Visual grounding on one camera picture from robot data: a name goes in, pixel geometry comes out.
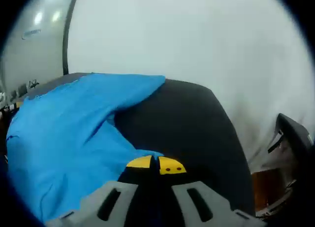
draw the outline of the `blue fabric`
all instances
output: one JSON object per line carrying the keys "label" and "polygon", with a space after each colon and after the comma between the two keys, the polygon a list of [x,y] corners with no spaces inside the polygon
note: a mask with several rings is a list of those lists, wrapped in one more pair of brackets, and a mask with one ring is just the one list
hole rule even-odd
{"label": "blue fabric", "polygon": [[78,209],[82,197],[140,156],[113,125],[115,111],[135,105],[162,76],[90,74],[33,100],[25,99],[7,134],[8,173],[42,221]]}

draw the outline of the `black object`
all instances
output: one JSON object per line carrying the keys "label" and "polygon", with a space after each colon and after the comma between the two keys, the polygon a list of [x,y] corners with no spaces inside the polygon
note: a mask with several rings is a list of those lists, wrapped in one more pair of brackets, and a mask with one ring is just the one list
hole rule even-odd
{"label": "black object", "polygon": [[276,131],[281,131],[283,134],[279,141],[286,138],[298,162],[303,162],[307,158],[309,149],[312,146],[307,129],[286,115],[279,114],[276,121]]}
{"label": "black object", "polygon": [[[84,75],[65,75],[25,96],[32,99]],[[117,113],[115,124],[136,149],[161,152],[186,164],[188,170],[202,169],[198,178],[228,199],[233,209],[254,214],[251,174],[243,149],[209,89],[167,79],[148,99]]]}
{"label": "black object", "polygon": [[16,90],[13,90],[12,92],[11,92],[11,99],[10,99],[10,101],[12,102],[16,97],[17,97],[17,93],[16,93]]}
{"label": "black object", "polygon": [[1,226],[44,227],[17,196],[3,169],[0,169],[0,193]]}
{"label": "black object", "polygon": [[63,29],[63,74],[69,74],[68,69],[68,38],[69,38],[69,28],[72,18],[72,13],[77,0],[71,0],[67,16],[65,18],[64,29]]}
{"label": "black object", "polygon": [[187,192],[198,210],[201,221],[206,222],[208,220],[211,220],[213,218],[213,213],[211,212],[205,200],[202,198],[197,189],[188,189]]}
{"label": "black object", "polygon": [[283,140],[284,140],[284,136],[282,135],[279,138],[279,140],[268,149],[268,153],[272,153],[277,147],[279,147],[279,145],[282,143]]}
{"label": "black object", "polygon": [[39,85],[39,83],[37,82],[36,79],[34,79],[34,80],[29,82],[29,89],[35,88],[37,85]]}
{"label": "black object", "polygon": [[28,93],[28,89],[26,87],[26,84],[24,83],[19,87],[19,97],[24,96],[26,93]]}
{"label": "black object", "polygon": [[292,185],[291,197],[280,212],[266,219],[269,227],[309,226],[314,222],[314,161],[315,146],[312,146],[305,159],[299,162],[297,180]]}
{"label": "black object", "polygon": [[97,217],[99,217],[103,221],[108,221],[109,215],[113,210],[119,196],[120,192],[117,191],[116,189],[113,189],[112,192],[107,197],[107,199],[101,205]]}
{"label": "black object", "polygon": [[280,0],[291,17],[298,24],[300,32],[303,34],[308,50],[312,54],[313,63],[315,58],[315,25],[310,16],[314,0]]}
{"label": "black object", "polygon": [[[165,213],[166,208],[162,210],[161,201],[163,200],[162,197],[166,197],[166,193],[157,178],[158,169],[158,163],[155,162],[154,157],[151,157],[150,168],[126,167],[120,175],[118,182],[138,185],[126,215],[125,227],[168,227],[168,224],[174,223],[174,219],[178,222],[172,226],[183,226],[183,218],[177,218],[179,209],[176,208],[170,212],[173,218],[168,223],[163,222],[163,219],[165,220],[163,213]],[[166,198],[168,199],[168,206],[174,207],[173,198]]]}

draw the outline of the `black fabric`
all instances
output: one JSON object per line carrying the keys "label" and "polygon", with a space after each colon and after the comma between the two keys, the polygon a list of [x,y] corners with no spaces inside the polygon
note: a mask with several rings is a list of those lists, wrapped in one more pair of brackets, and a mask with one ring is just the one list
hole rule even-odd
{"label": "black fabric", "polygon": [[9,182],[5,169],[5,167],[0,167],[1,226],[44,227],[18,197]]}
{"label": "black fabric", "polygon": [[[34,98],[70,83],[68,74],[39,85]],[[227,198],[232,208],[254,214],[250,171],[235,129],[213,93],[200,85],[166,80],[142,103],[119,112],[115,124],[136,149],[164,153],[185,164],[198,179]]]}
{"label": "black fabric", "polygon": [[[118,181],[137,184],[137,190],[129,206],[125,227],[168,227],[166,219],[161,216],[161,197],[165,197],[158,183],[158,168],[154,158],[151,158],[150,168],[126,167]],[[182,219],[176,223],[183,227]]]}
{"label": "black fabric", "polygon": [[185,227],[184,216],[171,187],[174,185],[203,181],[199,179],[198,175],[204,172],[203,169],[189,168],[185,163],[182,164],[187,173],[164,174],[158,176],[158,194],[161,206],[161,217],[165,227]]}
{"label": "black fabric", "polygon": [[276,128],[288,140],[295,158],[299,162],[303,162],[307,158],[308,151],[312,146],[312,142],[309,140],[310,134],[307,129],[281,113],[277,117]]}
{"label": "black fabric", "polygon": [[266,219],[269,227],[311,226],[314,222],[315,145],[304,160],[299,162],[293,193],[284,207]]}

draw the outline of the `white wall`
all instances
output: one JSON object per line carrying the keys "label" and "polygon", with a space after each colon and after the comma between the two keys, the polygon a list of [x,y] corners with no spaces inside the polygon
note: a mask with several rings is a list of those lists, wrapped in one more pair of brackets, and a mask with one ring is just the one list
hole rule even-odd
{"label": "white wall", "polygon": [[[70,1],[30,0],[21,11],[1,56],[7,93],[29,80],[46,83],[63,75],[63,29]],[[41,32],[22,39],[24,32],[36,29]]]}
{"label": "white wall", "polygon": [[277,0],[77,0],[68,66],[208,87],[249,161],[267,148],[280,112],[315,134],[311,58]]}

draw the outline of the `black vertical strip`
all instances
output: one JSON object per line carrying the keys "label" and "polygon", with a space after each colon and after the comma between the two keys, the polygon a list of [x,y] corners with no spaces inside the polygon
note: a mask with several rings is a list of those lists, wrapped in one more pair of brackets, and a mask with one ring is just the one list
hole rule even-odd
{"label": "black vertical strip", "polygon": [[2,54],[10,31],[29,1],[30,0],[0,0],[0,13],[4,13],[1,16],[0,55]]}
{"label": "black vertical strip", "polygon": [[69,37],[69,28],[72,18],[72,13],[74,10],[75,2],[77,0],[71,0],[68,13],[65,19],[64,30],[63,30],[63,74],[69,74],[68,70],[68,37]]}
{"label": "black vertical strip", "polygon": [[282,135],[279,140],[268,149],[268,153],[272,153],[277,147],[279,147],[283,140],[284,136]]}
{"label": "black vertical strip", "polygon": [[108,221],[110,213],[112,213],[112,210],[114,209],[114,206],[119,196],[120,192],[116,189],[113,189],[99,208],[97,217],[99,217],[103,221]]}
{"label": "black vertical strip", "polygon": [[286,10],[290,11],[312,55],[315,64],[315,25],[313,21],[314,0],[282,0]]}
{"label": "black vertical strip", "polygon": [[213,214],[197,189],[188,189],[187,192],[197,208],[201,221],[207,222],[211,220],[213,218]]}

